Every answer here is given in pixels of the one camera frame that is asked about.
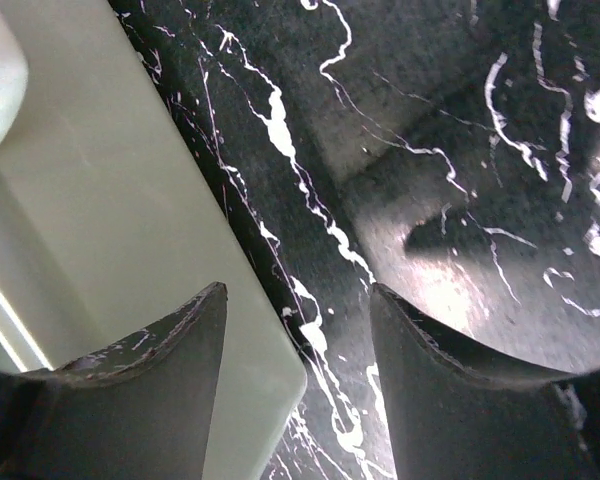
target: light green plastic tray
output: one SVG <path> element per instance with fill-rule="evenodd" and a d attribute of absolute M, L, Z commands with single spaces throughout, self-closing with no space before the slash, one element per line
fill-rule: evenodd
<path fill-rule="evenodd" d="M 305 371 L 114 13 L 105 0 L 0 9 L 30 75 L 0 146 L 3 347 L 21 368 L 57 367 L 226 283 L 203 478 L 259 478 Z"/>

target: black marble surface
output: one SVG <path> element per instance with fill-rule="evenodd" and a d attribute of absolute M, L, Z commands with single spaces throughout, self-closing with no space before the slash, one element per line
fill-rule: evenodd
<path fill-rule="evenodd" d="M 110 0 L 309 372 L 263 478 L 392 478 L 369 286 L 600 366 L 600 0 Z"/>

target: marble countertop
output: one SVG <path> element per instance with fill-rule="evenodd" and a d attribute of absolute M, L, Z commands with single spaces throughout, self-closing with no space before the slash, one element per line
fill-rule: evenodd
<path fill-rule="evenodd" d="M 368 320 L 600 366 L 600 1 L 110 0 L 309 372 L 263 478 L 394 478 Z"/>

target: curved black edge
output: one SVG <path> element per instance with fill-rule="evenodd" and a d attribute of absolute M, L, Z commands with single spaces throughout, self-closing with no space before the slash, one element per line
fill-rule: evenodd
<path fill-rule="evenodd" d="M 177 347 L 187 331 L 204 316 L 206 309 L 213 309 L 218 301 L 227 301 L 227 287 L 214 282 L 175 312 L 106 348 L 69 362 L 51 376 L 47 371 L 29 375 L 71 382 L 74 388 L 128 381 L 158 364 Z"/>
<path fill-rule="evenodd" d="M 372 298 L 376 305 L 387 302 L 399 309 L 404 315 L 405 328 L 432 358 L 482 387 L 537 388 L 574 377 L 494 350 L 431 318 L 386 285 L 374 284 Z"/>
<path fill-rule="evenodd" d="M 494 388 L 434 346 L 434 338 L 445 347 L 463 341 L 439 327 L 374 287 L 372 338 L 400 480 L 597 478 L 552 385 Z M 485 348 L 478 344 L 473 356 L 491 355 Z"/>

